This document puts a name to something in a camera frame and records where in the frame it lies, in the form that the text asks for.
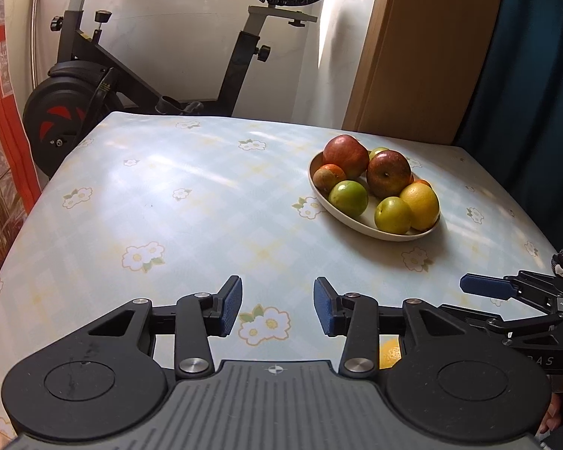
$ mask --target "wooden panel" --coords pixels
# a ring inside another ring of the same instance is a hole
[[[343,129],[449,144],[500,0],[375,0]]]

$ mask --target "green fruit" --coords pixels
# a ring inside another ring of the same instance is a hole
[[[390,196],[380,202],[373,219],[381,231],[404,235],[411,228],[413,212],[405,201],[397,196]]]
[[[369,195],[361,183],[342,181],[331,190],[328,201],[345,215],[354,218],[367,209]]]
[[[389,150],[388,147],[378,147],[375,148],[374,150],[369,152],[369,160],[373,159],[373,156],[375,156],[376,154],[379,154],[380,152],[383,152],[385,150]]]

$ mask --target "teal curtain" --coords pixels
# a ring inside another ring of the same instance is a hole
[[[502,0],[455,144],[563,248],[563,0]]]

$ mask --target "fruit bowl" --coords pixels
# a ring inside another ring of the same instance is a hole
[[[367,189],[367,192],[369,193],[369,204],[367,205],[367,209],[362,215],[356,218],[351,218],[350,216],[347,216],[346,214],[338,210],[336,207],[332,206],[332,204],[327,200],[326,196],[321,194],[321,192],[313,184],[313,174],[315,174],[315,171],[319,169],[323,164],[324,164],[323,152],[320,152],[313,158],[313,160],[309,165],[309,182],[311,183],[311,187],[313,188],[313,191],[315,192],[315,196],[319,200],[320,204],[335,219],[341,221],[347,227],[350,227],[353,230],[356,230],[362,234],[368,235],[376,239],[389,240],[391,242],[398,242],[398,241],[407,242],[410,240],[417,240],[420,239],[421,237],[425,237],[425,235],[428,235],[431,232],[433,232],[438,226],[438,223],[440,222],[440,216],[438,216],[438,220],[436,221],[434,226],[427,231],[418,231],[412,228],[405,235],[396,235],[394,233],[387,233],[385,231],[379,230],[375,226],[373,215],[375,213],[375,208],[377,207],[380,200],[371,194],[369,187],[367,186],[367,181],[365,181],[364,177],[360,177],[359,179],[357,179],[357,181],[359,181],[359,183],[365,186],[365,189]],[[415,178],[415,180],[419,179],[419,177],[415,174],[413,174],[413,177]]]

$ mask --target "tablecloth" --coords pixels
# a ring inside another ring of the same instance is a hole
[[[307,167],[332,137],[321,127],[213,117],[112,113],[62,164],[0,272],[0,385],[21,358],[137,297],[170,305],[241,276],[222,359],[330,359],[343,337],[321,330],[313,281],[400,306],[407,297],[539,315],[465,295],[467,272],[551,272],[553,247],[465,151],[351,133],[403,153],[441,204],[438,228],[407,243],[369,238],[317,203]],[[172,366],[172,336],[155,359]],[[13,436],[0,402],[0,431]]]

